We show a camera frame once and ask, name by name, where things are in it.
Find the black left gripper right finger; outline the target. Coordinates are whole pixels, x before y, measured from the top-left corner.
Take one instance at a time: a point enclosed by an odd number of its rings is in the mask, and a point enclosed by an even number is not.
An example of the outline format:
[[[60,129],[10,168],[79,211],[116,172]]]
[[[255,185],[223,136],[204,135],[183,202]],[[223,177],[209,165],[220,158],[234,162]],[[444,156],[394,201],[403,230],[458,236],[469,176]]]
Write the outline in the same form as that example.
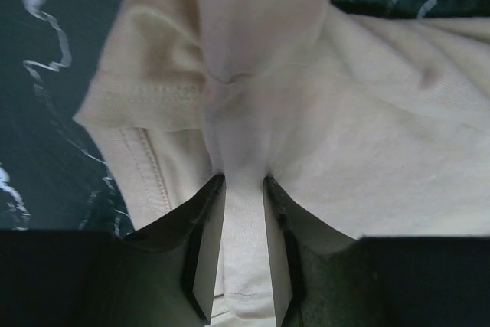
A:
[[[263,182],[279,326],[487,326],[487,237],[355,240]]]

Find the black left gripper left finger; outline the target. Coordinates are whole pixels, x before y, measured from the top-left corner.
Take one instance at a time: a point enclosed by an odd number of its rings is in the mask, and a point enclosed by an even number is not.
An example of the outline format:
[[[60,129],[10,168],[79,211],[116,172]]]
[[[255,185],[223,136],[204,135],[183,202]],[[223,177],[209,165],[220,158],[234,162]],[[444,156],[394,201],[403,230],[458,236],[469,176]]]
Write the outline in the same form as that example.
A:
[[[3,326],[206,326],[217,276],[224,177],[118,238],[2,231]]]

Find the beige t shirt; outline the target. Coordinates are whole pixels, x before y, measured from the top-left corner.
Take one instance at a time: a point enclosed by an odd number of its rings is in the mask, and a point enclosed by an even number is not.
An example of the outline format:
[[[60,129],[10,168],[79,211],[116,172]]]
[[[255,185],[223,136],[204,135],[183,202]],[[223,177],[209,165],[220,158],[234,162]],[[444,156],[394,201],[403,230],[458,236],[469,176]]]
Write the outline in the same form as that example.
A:
[[[262,183],[350,237],[489,232],[489,19],[124,0],[74,119],[135,228],[227,181],[214,326],[272,326]]]

